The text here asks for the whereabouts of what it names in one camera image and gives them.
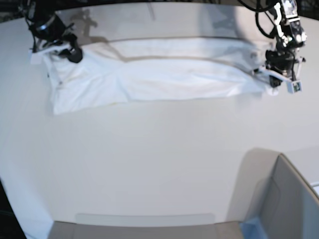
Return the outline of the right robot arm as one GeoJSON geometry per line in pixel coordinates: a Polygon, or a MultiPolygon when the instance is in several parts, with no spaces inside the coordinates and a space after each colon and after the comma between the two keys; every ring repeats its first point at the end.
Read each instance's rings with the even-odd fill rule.
{"type": "Polygon", "coordinates": [[[19,12],[23,15],[33,39],[31,62],[38,64],[45,54],[79,63],[83,52],[73,33],[74,23],[65,25],[54,7],[46,0],[22,0],[19,12]]]}

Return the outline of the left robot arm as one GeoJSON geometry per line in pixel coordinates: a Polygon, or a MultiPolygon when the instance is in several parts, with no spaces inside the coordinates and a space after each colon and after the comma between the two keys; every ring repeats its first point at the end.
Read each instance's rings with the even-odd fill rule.
{"type": "Polygon", "coordinates": [[[302,84],[299,74],[306,59],[298,57],[297,52],[305,46],[307,34],[301,26],[297,3],[294,0],[268,0],[267,4],[267,7],[262,8],[261,2],[256,2],[255,23],[265,37],[276,40],[276,45],[274,50],[266,51],[264,65],[254,69],[253,73],[268,76],[272,88],[285,82],[290,93],[300,92],[302,84]],[[262,12],[269,12],[273,16],[273,29],[269,34],[259,23],[259,14],[262,12]]]}

